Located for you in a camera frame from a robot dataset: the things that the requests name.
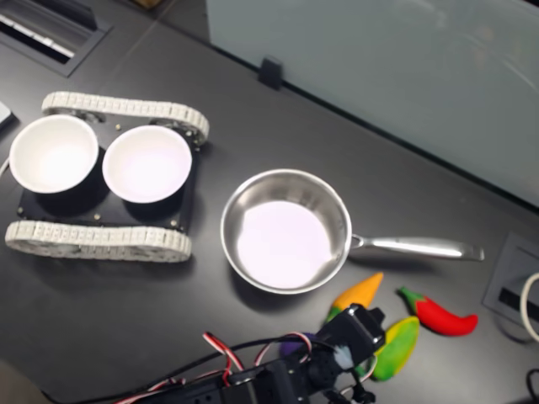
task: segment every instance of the red chili pepper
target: red chili pepper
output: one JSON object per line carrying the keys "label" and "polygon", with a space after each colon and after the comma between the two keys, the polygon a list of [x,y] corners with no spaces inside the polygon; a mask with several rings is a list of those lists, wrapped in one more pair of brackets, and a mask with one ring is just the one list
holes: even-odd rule
{"label": "red chili pepper", "polygon": [[405,287],[399,289],[399,292],[406,298],[419,321],[432,331],[450,336],[466,335],[472,332],[478,324],[478,316],[475,314],[466,317],[455,316],[427,296]]}

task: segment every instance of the gray panel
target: gray panel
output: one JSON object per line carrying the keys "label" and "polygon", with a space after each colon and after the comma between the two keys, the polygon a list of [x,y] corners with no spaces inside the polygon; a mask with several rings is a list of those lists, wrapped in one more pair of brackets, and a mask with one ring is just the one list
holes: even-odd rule
{"label": "gray panel", "polygon": [[11,119],[11,110],[2,101],[0,101],[0,128],[5,126]]}
{"label": "gray panel", "polygon": [[[14,22],[23,25],[26,29],[29,26],[24,25],[24,18],[26,17],[24,12],[27,11],[29,5],[31,6],[28,8],[29,10],[33,10],[36,12],[36,14],[38,14],[38,16],[41,16],[41,20],[38,20],[40,21],[39,23],[33,21],[35,26],[30,25],[32,31],[35,34],[39,33],[43,35],[47,33],[47,31],[50,31],[51,26],[55,28],[61,27],[62,25],[68,26],[69,29],[67,29],[66,31],[61,31],[60,29],[60,32],[62,32],[64,35],[70,35],[70,37],[61,37],[59,39],[54,37],[55,43],[57,43],[58,45],[58,41],[65,44],[65,42],[70,42],[71,40],[74,40],[78,43],[77,47],[74,47],[74,45],[72,44],[70,50],[74,52],[74,56],[69,58],[66,63],[56,61],[54,58],[48,56],[45,53],[42,53],[40,50],[35,49],[34,47],[27,45],[20,40],[5,33],[0,33],[1,43],[10,46],[22,55],[25,55],[34,61],[38,61],[40,64],[50,68],[52,71],[58,72],[66,77],[69,77],[73,73],[73,71],[83,62],[83,60],[88,56],[92,49],[98,45],[98,43],[106,36],[106,34],[112,28],[110,24],[106,23],[102,19],[95,18],[97,29],[92,31],[87,29],[86,27],[78,26],[77,23],[68,20],[66,17],[58,15],[32,2],[21,4],[15,2],[13,5],[12,3],[8,3],[8,5],[11,7],[8,7],[7,11],[12,11],[9,17]],[[25,7],[18,10],[18,8],[16,7],[18,5],[25,5]]]}
{"label": "gray panel", "polygon": [[[509,234],[483,298],[484,305],[521,324],[520,310],[504,301],[502,291],[506,289],[505,293],[510,292],[520,298],[526,280],[538,272],[539,244],[529,242],[516,234]],[[528,301],[539,306],[539,286],[531,289]]]}

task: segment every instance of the yellow green toy vegetable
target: yellow green toy vegetable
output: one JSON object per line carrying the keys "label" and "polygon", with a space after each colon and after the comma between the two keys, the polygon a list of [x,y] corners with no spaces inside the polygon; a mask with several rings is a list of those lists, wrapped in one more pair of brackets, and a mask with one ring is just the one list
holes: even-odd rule
{"label": "yellow green toy vegetable", "polygon": [[368,307],[382,282],[383,276],[383,273],[379,272],[343,292],[331,305],[326,322],[329,322],[352,303]]}
{"label": "yellow green toy vegetable", "polygon": [[391,379],[406,364],[419,335],[419,319],[404,318],[386,331],[386,344],[375,352],[376,367],[372,377],[384,381]]}

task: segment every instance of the pan handle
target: pan handle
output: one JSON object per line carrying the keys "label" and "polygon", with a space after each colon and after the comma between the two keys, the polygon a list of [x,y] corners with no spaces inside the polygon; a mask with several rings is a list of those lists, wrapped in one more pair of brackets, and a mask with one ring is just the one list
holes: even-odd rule
{"label": "pan handle", "polygon": [[483,261],[485,258],[481,247],[453,242],[442,238],[427,237],[379,237],[366,238],[352,235],[350,251],[360,248],[380,248],[398,253],[426,255],[435,258],[461,259],[467,261]]}

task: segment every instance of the green stem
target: green stem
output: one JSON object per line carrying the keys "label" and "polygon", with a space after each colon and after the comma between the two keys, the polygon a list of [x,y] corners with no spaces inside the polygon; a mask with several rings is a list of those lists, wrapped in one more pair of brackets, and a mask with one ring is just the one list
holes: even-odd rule
{"label": "green stem", "polygon": [[406,289],[404,286],[401,289],[399,289],[398,292],[404,296],[404,298],[410,305],[410,308],[412,309],[414,314],[418,314],[417,302],[425,301],[425,298],[423,297],[423,295],[420,295],[419,293],[415,293],[412,290]]}

